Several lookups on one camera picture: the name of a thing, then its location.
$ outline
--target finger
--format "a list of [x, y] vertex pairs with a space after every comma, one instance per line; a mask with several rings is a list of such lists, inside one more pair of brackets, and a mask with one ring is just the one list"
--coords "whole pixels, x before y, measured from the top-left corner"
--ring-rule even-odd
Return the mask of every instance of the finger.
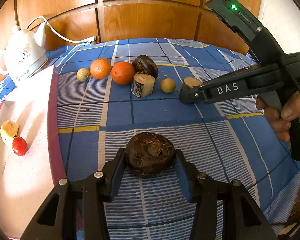
[[291, 127], [291, 123], [285, 121], [282, 118], [277, 121], [274, 121], [274, 122], [269, 122], [269, 124], [271, 125], [271, 127], [275, 133], [281, 133], [284, 131], [288, 131]]
[[268, 122], [279, 120], [279, 111], [275, 107], [266, 106], [264, 111], [265, 118]]
[[300, 93], [296, 91], [289, 98], [281, 111], [281, 117], [287, 121], [296, 119], [300, 114]]
[[287, 131], [277, 133], [276, 136], [277, 136], [279, 141], [282, 141], [282, 142], [289, 142], [290, 141], [290, 135]]
[[256, 109], [258, 110], [262, 110], [267, 106], [266, 102], [263, 101], [263, 99], [261, 98], [261, 96], [257, 97], [257, 101], [256, 101]]

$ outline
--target kettle handle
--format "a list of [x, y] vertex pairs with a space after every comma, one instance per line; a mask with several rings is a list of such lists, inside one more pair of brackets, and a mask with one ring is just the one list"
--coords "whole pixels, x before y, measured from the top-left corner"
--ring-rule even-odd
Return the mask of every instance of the kettle handle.
[[5, 67], [5, 63], [4, 63], [4, 49], [0, 50], [0, 74], [1, 75], [6, 75], [8, 74], [8, 71], [4, 71], [2, 68]]

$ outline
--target table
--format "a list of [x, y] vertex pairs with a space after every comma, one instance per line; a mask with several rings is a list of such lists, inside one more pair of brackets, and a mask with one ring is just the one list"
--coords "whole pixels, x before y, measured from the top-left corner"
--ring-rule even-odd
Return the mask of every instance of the table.
[[[141, 54], [151, 57], [159, 69], [154, 92], [145, 98], [134, 97], [129, 85], [120, 86], [111, 76], [84, 83], [76, 78], [79, 68], [89, 67], [97, 58], [114, 65], [132, 63]], [[150, 131], [181, 148], [199, 171], [225, 182], [241, 180], [269, 222], [287, 220], [300, 186], [300, 163], [292, 160], [286, 143], [276, 139], [255, 108], [256, 96], [211, 105], [183, 105], [178, 99], [183, 78], [194, 76], [204, 82], [254, 64], [249, 57], [179, 39], [63, 46], [48, 51], [47, 57], [59, 73], [58, 132], [69, 180], [101, 170], [134, 134]], [[171, 94], [160, 90], [166, 77], [176, 82]], [[221, 204], [217, 239], [222, 234]], [[151, 179], [126, 170], [115, 201], [105, 204], [111, 239], [188, 239], [194, 210], [195, 205], [181, 195], [174, 167]], [[281, 228], [274, 226], [276, 233]], [[81, 230], [77, 236], [82, 239]]]

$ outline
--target orange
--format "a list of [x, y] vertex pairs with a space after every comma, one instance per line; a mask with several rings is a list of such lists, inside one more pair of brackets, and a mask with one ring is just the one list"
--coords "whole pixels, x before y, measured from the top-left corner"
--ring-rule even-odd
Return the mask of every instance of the orange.
[[108, 76], [111, 72], [111, 64], [105, 58], [98, 58], [90, 65], [90, 74], [95, 79], [102, 79]]
[[119, 85], [128, 85], [134, 76], [134, 67], [129, 62], [118, 62], [111, 70], [112, 80]]

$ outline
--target potato piece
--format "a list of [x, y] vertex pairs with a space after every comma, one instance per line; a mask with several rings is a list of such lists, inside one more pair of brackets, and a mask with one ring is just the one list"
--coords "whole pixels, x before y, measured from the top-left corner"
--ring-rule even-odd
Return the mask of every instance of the potato piece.
[[147, 74], [135, 74], [133, 76], [131, 92], [138, 98], [152, 94], [155, 78]]
[[18, 134], [19, 125], [11, 120], [5, 121], [0, 128], [0, 134], [3, 142], [12, 148], [12, 141]]

